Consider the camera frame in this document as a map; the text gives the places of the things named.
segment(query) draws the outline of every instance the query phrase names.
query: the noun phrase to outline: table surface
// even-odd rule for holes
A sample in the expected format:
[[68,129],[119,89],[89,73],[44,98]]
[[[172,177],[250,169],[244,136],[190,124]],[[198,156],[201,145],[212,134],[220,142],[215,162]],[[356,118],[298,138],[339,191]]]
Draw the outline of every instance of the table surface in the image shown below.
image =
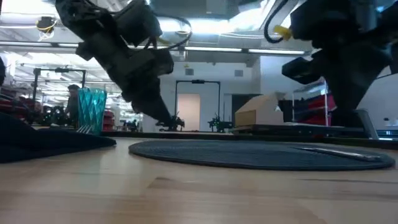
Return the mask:
[[[130,155],[140,141],[0,165],[0,223],[398,223],[396,168],[191,166]],[[398,159],[398,151],[383,152]]]

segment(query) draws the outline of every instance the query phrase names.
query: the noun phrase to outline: cardboard box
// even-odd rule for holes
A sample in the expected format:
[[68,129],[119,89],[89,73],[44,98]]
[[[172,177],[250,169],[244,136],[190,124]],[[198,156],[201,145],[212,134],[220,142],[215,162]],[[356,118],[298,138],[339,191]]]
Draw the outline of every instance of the cardboard box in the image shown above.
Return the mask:
[[283,99],[284,95],[284,93],[277,92],[253,97],[235,112],[235,126],[283,125],[284,115],[278,107],[278,101]]

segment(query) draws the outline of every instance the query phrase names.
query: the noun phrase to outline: teal glass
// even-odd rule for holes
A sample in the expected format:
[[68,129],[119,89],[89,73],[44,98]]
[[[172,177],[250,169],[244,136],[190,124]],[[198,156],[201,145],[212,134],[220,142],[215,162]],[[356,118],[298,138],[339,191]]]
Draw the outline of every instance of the teal glass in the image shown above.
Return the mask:
[[79,96],[79,127],[88,127],[90,133],[102,132],[107,92],[98,88],[81,88]]

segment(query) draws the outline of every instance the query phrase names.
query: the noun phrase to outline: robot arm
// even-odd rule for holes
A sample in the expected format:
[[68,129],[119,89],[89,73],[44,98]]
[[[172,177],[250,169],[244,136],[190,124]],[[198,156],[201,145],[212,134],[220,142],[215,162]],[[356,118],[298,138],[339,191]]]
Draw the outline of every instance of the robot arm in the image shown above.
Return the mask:
[[291,13],[290,35],[312,42],[312,60],[296,58],[282,74],[301,84],[325,78],[340,117],[350,126],[352,113],[380,72],[393,62],[398,40],[398,2],[378,13],[375,0],[307,0]]
[[153,41],[162,34],[145,0],[131,1],[114,15],[90,0],[56,0],[55,7],[63,24],[83,40],[76,54],[85,60],[95,58],[135,111],[170,123],[158,78],[173,72],[169,50],[147,49],[148,45],[142,50],[128,47],[146,39]]

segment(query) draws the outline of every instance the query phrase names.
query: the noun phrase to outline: door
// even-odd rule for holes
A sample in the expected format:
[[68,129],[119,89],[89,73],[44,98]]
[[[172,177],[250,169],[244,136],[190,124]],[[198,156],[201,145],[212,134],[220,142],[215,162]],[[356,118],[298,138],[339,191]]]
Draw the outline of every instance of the door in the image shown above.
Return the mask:
[[185,121],[183,131],[200,130],[200,95],[181,93],[177,95],[177,112]]

